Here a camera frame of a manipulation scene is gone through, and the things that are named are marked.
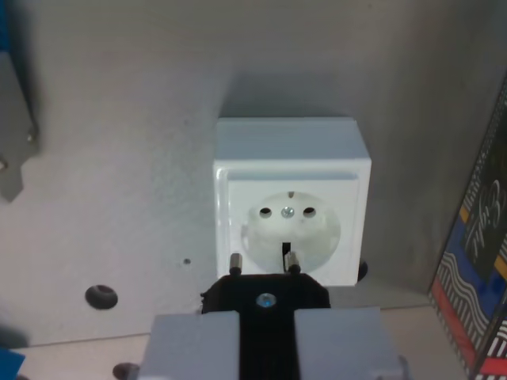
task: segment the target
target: round hole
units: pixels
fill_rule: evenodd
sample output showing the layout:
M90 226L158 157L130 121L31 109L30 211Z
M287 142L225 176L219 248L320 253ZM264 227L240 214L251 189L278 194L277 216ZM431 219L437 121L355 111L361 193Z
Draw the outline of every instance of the round hole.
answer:
M118 294L105 285L93 285L86 291L85 300L94 309L108 310L118 303Z
M134 363L120 363L112 369L112 375L118 380L127 380L132 371L138 371L139 366Z
M359 263L359 271L357 272L357 282L360 282L368 273L368 264L366 261L361 260Z
M316 211L313 207L307 207L304 209L303 211L303 215L306 216L307 218L313 218L316 214Z
M9 162L0 157L0 172L3 172L9 168Z
M259 211L261 218L269 218L271 216L271 209L264 207Z

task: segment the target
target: bolt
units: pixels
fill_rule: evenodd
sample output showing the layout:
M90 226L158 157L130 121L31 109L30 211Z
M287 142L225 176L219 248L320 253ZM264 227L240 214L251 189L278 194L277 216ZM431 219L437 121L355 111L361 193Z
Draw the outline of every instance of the bolt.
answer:
M260 307L264 307L267 309L271 306L275 306L276 297L271 293L262 293L257 297L256 302Z
M292 218L294 216L294 209L292 207L286 206L282 208L281 214L286 219Z

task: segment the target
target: blue object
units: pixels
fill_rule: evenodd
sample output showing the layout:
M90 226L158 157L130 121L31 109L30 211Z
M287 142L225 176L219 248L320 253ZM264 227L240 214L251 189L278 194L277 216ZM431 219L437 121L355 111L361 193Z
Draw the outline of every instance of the blue object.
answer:
M0 348L0 380L15 380L25 356Z
M7 51L9 47L9 40L7 39L7 15L3 5L3 0L0 0L0 52Z

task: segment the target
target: white power outlet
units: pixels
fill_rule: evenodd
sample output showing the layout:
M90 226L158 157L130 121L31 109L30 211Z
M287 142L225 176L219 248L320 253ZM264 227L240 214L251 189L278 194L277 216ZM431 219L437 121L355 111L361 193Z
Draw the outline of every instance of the white power outlet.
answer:
M350 118L220 119L217 274L283 273L290 247L322 285L357 282L372 161Z

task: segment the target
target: gray wall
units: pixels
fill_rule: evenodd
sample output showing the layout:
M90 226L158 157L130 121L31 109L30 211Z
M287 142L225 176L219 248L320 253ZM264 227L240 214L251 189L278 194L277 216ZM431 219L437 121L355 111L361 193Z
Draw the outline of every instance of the gray wall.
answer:
M369 276L427 289L505 71L505 1L7 2L41 152L0 206L0 302L32 342L199 302L219 115L355 117ZM120 295L109 313L82 301L95 283Z

